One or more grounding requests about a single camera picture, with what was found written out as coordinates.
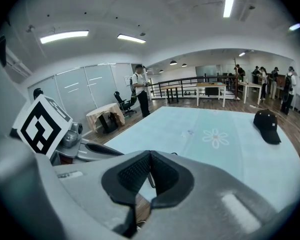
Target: black metal railing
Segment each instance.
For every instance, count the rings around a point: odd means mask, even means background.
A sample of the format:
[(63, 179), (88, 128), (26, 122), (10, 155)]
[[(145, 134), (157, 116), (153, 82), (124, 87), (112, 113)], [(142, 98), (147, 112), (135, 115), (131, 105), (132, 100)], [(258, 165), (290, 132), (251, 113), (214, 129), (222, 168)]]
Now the black metal railing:
[(162, 88), (174, 85), (181, 85), (181, 87), (177, 89), (179, 97), (189, 96), (189, 98), (192, 98), (192, 95), (197, 94), (197, 83), (211, 82), (219, 82), (226, 84), (226, 90), (233, 91), (235, 99), (237, 99), (238, 78), (235, 75), (194, 76), (154, 83), (150, 85), (151, 98), (164, 98), (165, 91), (162, 90)]

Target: office chair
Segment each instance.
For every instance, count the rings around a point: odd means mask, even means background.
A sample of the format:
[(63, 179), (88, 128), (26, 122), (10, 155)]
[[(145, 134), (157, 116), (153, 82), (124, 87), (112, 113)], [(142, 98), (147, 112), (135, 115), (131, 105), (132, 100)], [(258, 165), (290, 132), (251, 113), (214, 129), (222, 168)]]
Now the office chair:
[(131, 100), (127, 101), (127, 103), (125, 103), (126, 99), (124, 99), (124, 100), (121, 99), (120, 92), (116, 91), (113, 95), (116, 98), (116, 100), (119, 102), (120, 109), (122, 111), (124, 111), (124, 113), (131, 113), (131, 112), (137, 113), (137, 111), (130, 109), (136, 103), (136, 100), (134, 100), (134, 102), (133, 102), (131, 99)]

